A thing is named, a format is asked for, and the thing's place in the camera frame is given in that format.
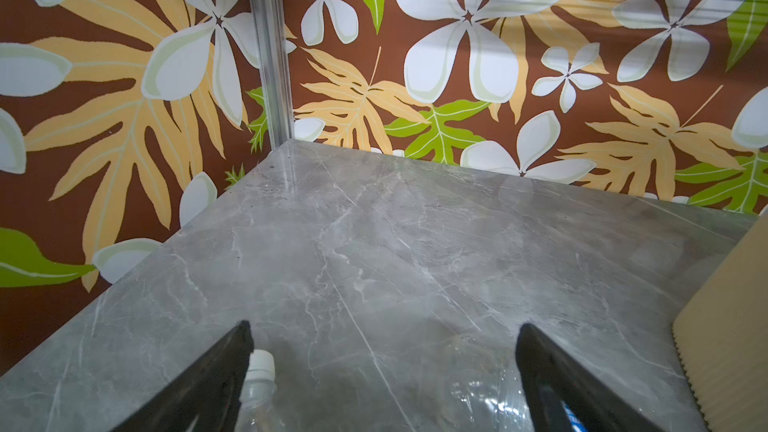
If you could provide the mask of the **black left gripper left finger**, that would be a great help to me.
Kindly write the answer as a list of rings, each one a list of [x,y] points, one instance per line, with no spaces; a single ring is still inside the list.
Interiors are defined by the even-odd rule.
[[[238,322],[116,431],[233,431],[254,351],[250,323]]]

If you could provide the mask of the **clear Pepsi bottle blue label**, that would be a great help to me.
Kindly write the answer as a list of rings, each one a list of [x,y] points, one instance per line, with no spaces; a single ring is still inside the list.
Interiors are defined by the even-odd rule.
[[[522,383],[508,369],[454,369],[438,389],[442,431],[533,431]]]

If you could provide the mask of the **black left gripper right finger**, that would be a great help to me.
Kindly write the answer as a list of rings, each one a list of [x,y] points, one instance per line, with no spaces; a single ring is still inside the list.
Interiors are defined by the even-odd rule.
[[[569,413],[588,431],[660,429],[532,323],[520,328],[515,359],[536,431],[571,431]]]

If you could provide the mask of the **clear bottle dark green label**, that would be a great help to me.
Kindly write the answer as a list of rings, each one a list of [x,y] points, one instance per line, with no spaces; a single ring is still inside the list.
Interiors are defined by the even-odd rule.
[[[277,390],[273,355],[266,350],[254,350],[249,357],[240,395],[240,412],[236,431],[285,431],[285,425],[274,406]]]

